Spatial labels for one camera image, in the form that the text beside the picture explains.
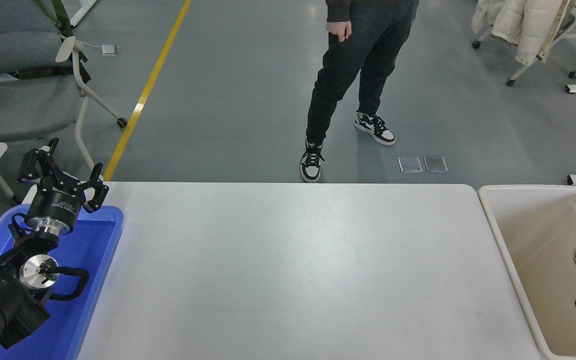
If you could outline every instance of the sneaker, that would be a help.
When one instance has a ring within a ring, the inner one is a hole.
[[[320,180],[320,160],[322,157],[322,144],[310,143],[306,140],[306,151],[299,162],[299,173],[304,182],[316,183]]]
[[[354,120],[354,127],[362,132],[370,134],[374,141],[381,145],[395,145],[395,136],[386,128],[386,123],[376,114],[368,115],[357,112],[357,119]]]

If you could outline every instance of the person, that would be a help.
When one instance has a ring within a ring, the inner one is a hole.
[[[326,0],[328,50],[317,73],[308,109],[306,151],[301,178],[316,183],[321,175],[323,141],[330,118],[359,71],[359,109],[354,127],[379,144],[395,144],[393,132],[377,116],[386,79],[409,38],[419,0]]]

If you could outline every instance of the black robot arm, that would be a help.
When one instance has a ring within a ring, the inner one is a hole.
[[[44,307],[49,299],[75,299],[89,279],[85,269],[59,266],[48,253],[59,245],[59,235],[73,231],[82,207],[89,213],[99,210],[108,186],[100,179],[100,163],[84,182],[61,171],[53,158],[58,141],[52,139],[47,149],[30,150],[20,167],[18,180],[36,184],[38,189],[27,213],[12,216],[9,229],[14,245],[0,255],[0,346],[5,349],[31,335],[50,317]],[[94,189],[89,200],[84,194],[87,189]],[[18,216],[30,228],[22,228]],[[79,277],[73,293],[53,293],[60,274]]]

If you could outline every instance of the gray floor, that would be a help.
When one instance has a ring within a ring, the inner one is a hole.
[[[130,117],[183,3],[98,0],[75,29],[89,44],[119,46],[116,56],[87,49],[86,68],[90,87],[122,116]],[[379,110],[397,144],[378,145],[353,127],[355,83],[324,142],[322,182],[478,189],[563,185],[576,174],[576,95],[563,90],[576,84],[567,77],[576,70],[576,40],[557,44],[546,63],[505,86],[520,66],[516,47],[489,38],[471,48],[475,4],[421,0]],[[192,2],[112,180],[301,182],[306,113],[327,47],[325,17],[323,0]],[[91,104],[84,140],[93,158],[107,164],[121,135],[114,119]],[[60,167],[87,177],[73,128],[56,136]],[[23,153],[46,143],[8,145],[0,170],[10,183]],[[423,156],[445,157],[449,172],[400,171],[398,157]],[[20,196],[28,189],[12,185]],[[0,192],[0,216],[9,205]]]

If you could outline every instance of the blue tray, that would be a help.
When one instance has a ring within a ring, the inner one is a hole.
[[[15,213],[25,214],[30,205],[18,205],[0,217],[0,255],[12,248],[14,239],[8,225]],[[75,360],[108,273],[122,231],[124,214],[118,207],[102,206],[92,214],[81,210],[75,230],[59,237],[59,246],[50,251],[59,266],[83,268],[90,273],[82,294],[71,301],[49,300],[50,318],[34,333],[9,349],[0,347],[0,360]],[[70,294],[79,278],[62,275],[54,285],[55,294]]]

